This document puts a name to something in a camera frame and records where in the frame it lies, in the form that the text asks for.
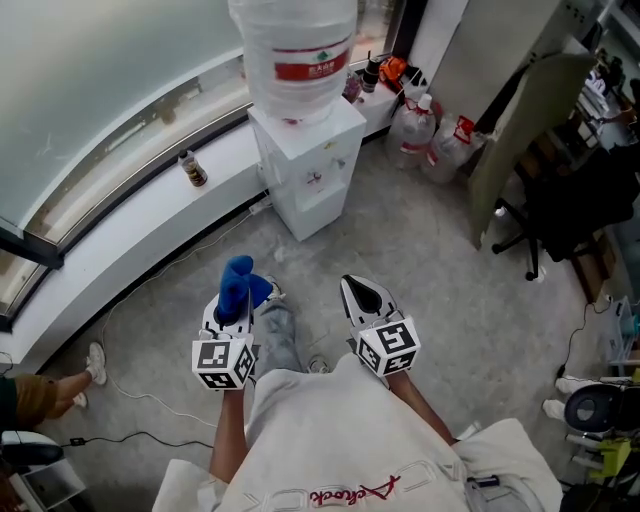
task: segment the blue cloth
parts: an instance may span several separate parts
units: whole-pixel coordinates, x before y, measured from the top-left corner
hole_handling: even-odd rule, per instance
[[[269,281],[252,274],[253,258],[236,256],[227,262],[220,280],[218,319],[223,323],[235,322],[251,289],[253,308],[262,304],[273,290]]]

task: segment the large water jug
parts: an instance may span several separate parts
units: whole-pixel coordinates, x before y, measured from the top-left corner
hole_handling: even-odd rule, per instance
[[[329,115],[344,89],[357,0],[229,0],[229,10],[256,107],[308,123]]]

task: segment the glass pane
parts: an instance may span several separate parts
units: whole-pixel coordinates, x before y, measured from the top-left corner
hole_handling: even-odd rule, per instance
[[[3,3],[0,217],[69,225],[152,143],[225,111],[219,94],[239,101],[241,47],[226,0]]]
[[[384,52],[384,42],[396,4],[402,0],[358,0],[358,22],[356,44],[351,62],[367,58],[367,53],[379,55]]]
[[[0,314],[7,313],[38,267],[37,263],[0,250]]]

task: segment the black office chair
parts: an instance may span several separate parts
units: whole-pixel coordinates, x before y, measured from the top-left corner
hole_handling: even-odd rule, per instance
[[[596,251],[595,231],[633,216],[633,201],[640,193],[636,170],[640,170],[640,144],[610,153],[600,148],[567,176],[554,174],[534,180],[518,173],[525,185],[527,216],[502,198],[496,209],[504,207],[520,224],[522,233],[491,249],[500,254],[528,240],[533,271],[526,273],[527,281],[538,277],[538,240],[553,261]],[[582,243],[589,245],[575,251]]]

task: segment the jeans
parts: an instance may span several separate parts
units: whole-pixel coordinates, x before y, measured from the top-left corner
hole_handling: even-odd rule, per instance
[[[260,314],[264,318],[266,336],[260,347],[260,359],[264,360],[257,378],[271,370],[282,368],[303,373],[296,350],[296,322],[293,312],[279,299],[267,303]]]

